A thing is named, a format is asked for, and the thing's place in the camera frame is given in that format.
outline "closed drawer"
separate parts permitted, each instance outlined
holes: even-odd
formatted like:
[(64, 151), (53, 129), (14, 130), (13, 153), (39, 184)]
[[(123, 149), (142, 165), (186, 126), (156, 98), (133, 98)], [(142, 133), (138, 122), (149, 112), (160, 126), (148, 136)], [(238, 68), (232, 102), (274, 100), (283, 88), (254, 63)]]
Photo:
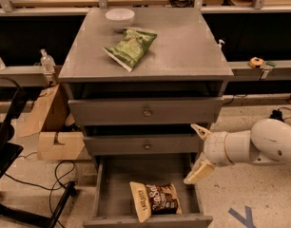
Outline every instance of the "closed drawer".
[[(94, 214), (84, 227), (208, 227), (212, 217), (204, 216), (199, 192), (194, 185), (185, 185), (190, 170), (188, 154), (133, 155), (102, 157), (99, 165)], [(183, 213), (155, 215), (140, 223), (135, 211), (129, 182), (167, 184), (173, 182)]]
[(199, 137), (189, 124), (112, 125), (86, 128), (90, 156), (195, 153)]
[(190, 99), (70, 100), (80, 125), (214, 123), (222, 97)]
[(90, 156), (194, 153), (199, 149), (196, 135), (85, 137), (84, 142)]

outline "floor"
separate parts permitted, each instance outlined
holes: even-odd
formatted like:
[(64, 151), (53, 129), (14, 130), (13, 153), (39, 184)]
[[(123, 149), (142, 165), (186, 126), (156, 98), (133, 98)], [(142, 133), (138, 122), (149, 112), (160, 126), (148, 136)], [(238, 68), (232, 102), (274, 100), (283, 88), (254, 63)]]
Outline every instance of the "floor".
[[(242, 131), (264, 118), (268, 118), (274, 109), (289, 107), (287, 96), (265, 95), (261, 99), (253, 96), (226, 97), (218, 121), (211, 126), (211, 131)], [(283, 117), (291, 117), (291, 111), (283, 108)], [(16, 132), (22, 127), (29, 113), (24, 113), (13, 121)], [(23, 156), (18, 158), (8, 174), (20, 181), (37, 183), (51, 188), (55, 183), (54, 171), (58, 161), (37, 161), (37, 135), (18, 138), (11, 141), (23, 145)], [(60, 177), (73, 167), (71, 162), (64, 162), (57, 170)], [(83, 227), (83, 220), (91, 219), (93, 200), (96, 190), (96, 172), (91, 161), (76, 161), (75, 168), (62, 182), (78, 181), (77, 196), (69, 198), (60, 217), (60, 222), (67, 228)], [(217, 168), (216, 171), (199, 183), (200, 201), (204, 214), (212, 216), (209, 228), (280, 228), (291, 227), (291, 167), (288, 165), (252, 166), (245, 163), (231, 167)], [(3, 177), (0, 180), (0, 202), (18, 209), (50, 216), (50, 191), (35, 186), (18, 183)], [(63, 190), (54, 191), (51, 205), (54, 207)], [(0, 227), (31, 227), (0, 218)]]

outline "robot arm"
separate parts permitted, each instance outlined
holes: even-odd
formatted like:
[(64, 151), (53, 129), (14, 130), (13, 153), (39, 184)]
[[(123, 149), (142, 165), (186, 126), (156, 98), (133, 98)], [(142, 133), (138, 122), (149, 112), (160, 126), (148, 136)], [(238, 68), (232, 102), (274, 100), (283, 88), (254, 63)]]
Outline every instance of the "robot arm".
[(255, 123), (251, 130), (236, 133), (211, 133), (196, 124), (191, 127), (204, 140), (204, 152), (184, 179), (185, 184), (197, 183), (210, 175), (216, 166), (238, 162), (291, 165), (291, 126), (279, 120), (264, 119)]

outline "gray drawer cabinet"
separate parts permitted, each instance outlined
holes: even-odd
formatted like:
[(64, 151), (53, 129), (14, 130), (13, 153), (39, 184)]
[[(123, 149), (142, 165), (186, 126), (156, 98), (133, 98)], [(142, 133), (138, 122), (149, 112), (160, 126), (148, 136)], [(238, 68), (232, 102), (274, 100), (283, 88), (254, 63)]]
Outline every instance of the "gray drawer cabinet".
[[(197, 185), (184, 184), (202, 148), (190, 124), (217, 120), (232, 70), (197, 9), (132, 9), (136, 27), (158, 31), (132, 72), (102, 50), (122, 39), (108, 27), (107, 9), (91, 9), (59, 75), (98, 171), (84, 227), (207, 227), (212, 217), (203, 213)], [(140, 223), (130, 181), (173, 182), (183, 213)]]

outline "drawer front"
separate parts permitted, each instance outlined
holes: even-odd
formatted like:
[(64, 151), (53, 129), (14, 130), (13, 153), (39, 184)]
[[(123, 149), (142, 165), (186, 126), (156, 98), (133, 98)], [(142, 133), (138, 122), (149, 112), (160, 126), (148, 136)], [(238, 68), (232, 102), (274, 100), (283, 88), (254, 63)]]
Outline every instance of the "drawer front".
[(90, 156), (157, 154), (157, 153), (196, 153), (200, 139), (197, 135), (171, 136), (117, 136), (85, 137), (84, 142)]
[(80, 125), (214, 123), (223, 98), (70, 100)]
[[(102, 157), (100, 161), (93, 219), (84, 227), (190, 228), (207, 227), (212, 217), (204, 216), (194, 185), (185, 185), (190, 170), (188, 154)], [(140, 223), (129, 187), (130, 181), (149, 184), (172, 182), (182, 214), (151, 216)]]

